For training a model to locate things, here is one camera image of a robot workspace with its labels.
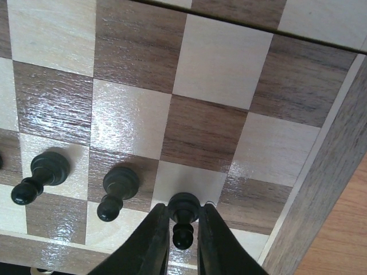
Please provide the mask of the black pawn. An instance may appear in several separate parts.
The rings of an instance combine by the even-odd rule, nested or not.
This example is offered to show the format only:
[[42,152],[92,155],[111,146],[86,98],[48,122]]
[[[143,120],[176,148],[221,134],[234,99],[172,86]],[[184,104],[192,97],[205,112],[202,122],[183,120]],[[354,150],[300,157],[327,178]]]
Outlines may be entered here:
[[115,220],[123,202],[133,198],[140,186],[140,180],[136,172],[128,167],[114,167],[103,179],[103,187],[106,195],[102,197],[97,207],[97,216],[103,222]]
[[17,205],[28,205],[40,196],[45,186],[58,186],[70,174],[71,165],[63,155],[46,151],[33,158],[31,177],[24,178],[11,191],[11,199]]
[[180,192],[169,200],[168,211],[173,226],[173,244],[179,250],[191,247],[194,240],[192,223],[198,220],[199,200],[191,193]]

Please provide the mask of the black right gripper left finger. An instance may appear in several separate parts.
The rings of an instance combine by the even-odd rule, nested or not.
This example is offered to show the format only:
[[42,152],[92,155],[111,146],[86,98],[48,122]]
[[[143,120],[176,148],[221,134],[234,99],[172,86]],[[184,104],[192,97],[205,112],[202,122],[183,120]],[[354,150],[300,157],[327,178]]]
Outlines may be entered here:
[[128,240],[101,264],[93,274],[166,274],[169,260],[169,212],[158,203]]

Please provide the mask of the wooden chessboard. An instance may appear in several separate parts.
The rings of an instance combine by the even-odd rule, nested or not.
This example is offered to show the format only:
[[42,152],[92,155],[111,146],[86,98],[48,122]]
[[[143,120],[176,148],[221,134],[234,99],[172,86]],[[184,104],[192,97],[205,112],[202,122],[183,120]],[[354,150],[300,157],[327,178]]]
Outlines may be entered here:
[[[15,204],[46,151],[66,181]],[[293,274],[365,153],[365,1],[1,2],[2,262],[86,274],[189,192]]]

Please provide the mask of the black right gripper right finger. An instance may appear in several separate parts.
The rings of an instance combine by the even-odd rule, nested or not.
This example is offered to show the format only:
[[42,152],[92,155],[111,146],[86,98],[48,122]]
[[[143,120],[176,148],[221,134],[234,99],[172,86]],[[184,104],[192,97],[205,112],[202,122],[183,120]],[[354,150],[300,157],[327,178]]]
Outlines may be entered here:
[[198,274],[267,274],[209,203],[199,212],[197,261]]

